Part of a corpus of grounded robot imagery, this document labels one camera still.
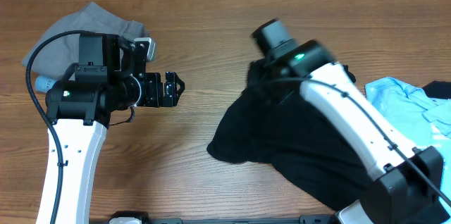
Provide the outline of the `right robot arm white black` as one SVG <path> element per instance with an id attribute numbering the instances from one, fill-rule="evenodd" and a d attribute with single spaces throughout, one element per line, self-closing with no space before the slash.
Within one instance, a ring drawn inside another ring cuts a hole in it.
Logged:
<path id="1" fill-rule="evenodd" d="M 252 38 L 270 74 L 256 86 L 298 85 L 299 95 L 345 138 L 373 181 L 358 200 L 331 216 L 330 223 L 408 223 L 450 203 L 440 189 L 444 161 L 439 151 L 418 148 L 391 125 L 324 45 L 315 39 L 300 44 L 277 18 L 257 28 Z"/>

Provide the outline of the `black polo shirt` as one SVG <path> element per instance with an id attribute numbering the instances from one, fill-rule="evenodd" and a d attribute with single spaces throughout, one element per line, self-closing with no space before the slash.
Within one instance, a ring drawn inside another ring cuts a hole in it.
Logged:
<path id="1" fill-rule="evenodd" d="M 296 91 L 244 90 L 206 150 L 219 161 L 269 163 L 333 210 L 358 200 L 372 183 L 342 135 Z"/>

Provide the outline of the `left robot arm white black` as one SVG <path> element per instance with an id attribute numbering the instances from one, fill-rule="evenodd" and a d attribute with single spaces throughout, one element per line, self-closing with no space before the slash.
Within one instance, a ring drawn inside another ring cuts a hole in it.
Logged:
<path id="1" fill-rule="evenodd" d="M 94 174 L 114 111 L 174 107 L 185 89 L 174 72 L 148 73 L 156 44 L 150 37 L 77 30 L 78 61 L 46 93 L 41 106 L 49 155 L 38 223 L 88 223 Z"/>

